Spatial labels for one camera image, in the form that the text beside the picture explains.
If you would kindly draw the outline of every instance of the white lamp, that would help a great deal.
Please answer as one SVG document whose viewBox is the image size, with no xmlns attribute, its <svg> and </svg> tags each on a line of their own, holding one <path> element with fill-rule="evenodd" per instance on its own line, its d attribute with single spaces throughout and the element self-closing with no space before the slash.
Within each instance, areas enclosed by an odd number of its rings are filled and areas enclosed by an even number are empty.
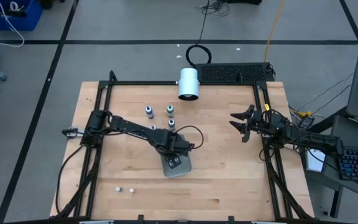
<svg viewBox="0 0 358 224">
<path fill-rule="evenodd" d="M 197 100 L 198 87 L 200 85 L 197 79 L 197 70 L 194 68 L 184 68 L 180 70 L 179 99 L 181 100 Z"/>
</svg>

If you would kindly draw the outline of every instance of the wooden table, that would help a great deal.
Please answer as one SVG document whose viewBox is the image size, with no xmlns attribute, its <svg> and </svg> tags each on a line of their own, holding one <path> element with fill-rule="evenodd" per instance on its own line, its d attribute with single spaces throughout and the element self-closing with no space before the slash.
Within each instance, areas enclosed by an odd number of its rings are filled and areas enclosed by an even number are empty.
<svg viewBox="0 0 358 224">
<path fill-rule="evenodd" d="M 97 82 L 84 82 L 73 118 L 73 126 L 84 128 L 94 108 Z M 274 220 L 265 163 L 258 155 L 260 135 L 251 133 L 249 142 L 230 124 L 230 113 L 245 111 L 255 104 L 251 86 L 200 86 L 200 98 L 181 101 L 177 86 L 113 86 L 110 111 L 144 126 L 167 128 L 167 105 L 175 109 L 177 128 L 192 124 L 204 133 L 203 147 L 190 152 L 193 170 L 168 179 L 161 158 L 146 141 L 127 135 L 104 138 L 92 219 L 136 220 Z M 268 83 L 272 108 L 290 117 L 283 83 Z M 146 117 L 150 105 L 154 119 Z M 191 128 L 182 132 L 198 145 L 200 134 Z M 68 141 L 65 159 L 79 146 Z M 289 191 L 307 213 L 314 216 L 301 159 L 282 149 L 282 161 Z M 78 187 L 85 150 L 66 165 L 62 174 L 59 202 L 62 208 Z M 116 192 L 120 186 L 122 192 Z M 285 217 L 281 192 L 277 189 L 280 213 Z M 88 193 L 81 214 L 85 214 Z M 51 215 L 55 215 L 52 206 Z"/>
</svg>

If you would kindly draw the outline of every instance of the blue crate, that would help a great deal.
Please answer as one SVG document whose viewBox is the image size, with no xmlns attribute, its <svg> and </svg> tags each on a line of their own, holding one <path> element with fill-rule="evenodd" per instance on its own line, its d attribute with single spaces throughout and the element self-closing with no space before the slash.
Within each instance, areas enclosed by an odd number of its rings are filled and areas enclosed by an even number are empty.
<svg viewBox="0 0 358 224">
<path fill-rule="evenodd" d="M 26 7 L 26 17 L 8 17 L 9 22 L 17 30 L 34 30 L 37 26 L 37 23 L 42 15 L 42 8 L 37 0 L 0 0 L 4 10 L 9 9 L 9 4 L 11 1 L 15 1 L 19 7 Z M 0 30 L 10 30 L 5 18 L 0 17 Z"/>
</svg>

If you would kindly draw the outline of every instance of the concrete floor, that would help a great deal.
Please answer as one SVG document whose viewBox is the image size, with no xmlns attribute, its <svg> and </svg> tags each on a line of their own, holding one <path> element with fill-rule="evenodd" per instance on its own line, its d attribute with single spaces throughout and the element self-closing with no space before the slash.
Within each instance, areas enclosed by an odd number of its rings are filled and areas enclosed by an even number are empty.
<svg viewBox="0 0 358 224">
<path fill-rule="evenodd" d="M 50 89 L 5 222 L 48 217 L 66 146 L 60 131 L 71 124 L 81 82 L 105 80 L 110 70 L 119 80 L 177 80 L 180 69 L 188 67 L 185 51 L 189 45 L 185 40 L 195 40 L 200 34 L 203 15 L 195 7 L 205 4 L 205 0 L 79 0 L 67 40 L 117 41 L 64 45 L 54 73 L 52 69 L 53 78 L 46 80 Z M 266 40 L 279 4 L 278 0 L 263 0 L 259 6 L 231 4 L 228 16 L 207 17 L 203 39 Z M 346 4 L 358 27 L 358 0 L 346 0 Z M 72 5 L 73 0 L 64 4 L 57 1 L 52 10 L 44 11 L 36 30 L 23 32 L 27 40 L 47 41 L 34 41 L 20 49 L 0 46 L 0 71 L 9 76 L 0 82 L 0 206 L 45 79 L 51 74 L 51 62 Z M 16 39 L 11 32 L 0 32 L 0 40 Z M 284 82 L 288 102 L 294 108 L 354 71 L 357 38 L 337 0 L 286 0 L 273 39 L 319 41 L 270 47 L 268 61 L 274 66 L 277 81 Z M 329 45 L 324 40 L 354 41 Z M 264 44 L 233 43 L 206 44 L 213 53 L 213 63 L 263 61 Z M 191 58 L 206 61 L 197 50 Z M 350 83 L 351 78 L 305 110 L 316 110 Z M 348 94 L 345 91 L 319 114 L 329 116 L 342 108 Z M 308 185 L 317 217 L 358 223 L 357 194 L 345 190 L 339 218 L 331 219 L 323 211 L 331 206 L 333 192 L 317 183 Z"/>
</svg>

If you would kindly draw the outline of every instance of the white paper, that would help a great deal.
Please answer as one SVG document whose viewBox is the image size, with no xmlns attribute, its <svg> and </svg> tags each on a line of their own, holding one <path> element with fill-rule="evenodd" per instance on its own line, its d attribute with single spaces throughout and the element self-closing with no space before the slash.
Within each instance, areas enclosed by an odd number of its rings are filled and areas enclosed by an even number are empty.
<svg viewBox="0 0 358 224">
<path fill-rule="evenodd" d="M 306 152 L 306 170 L 321 172 L 323 163 L 314 158 L 311 153 L 321 161 L 324 161 L 326 155 L 317 149 L 310 149 Z"/>
</svg>

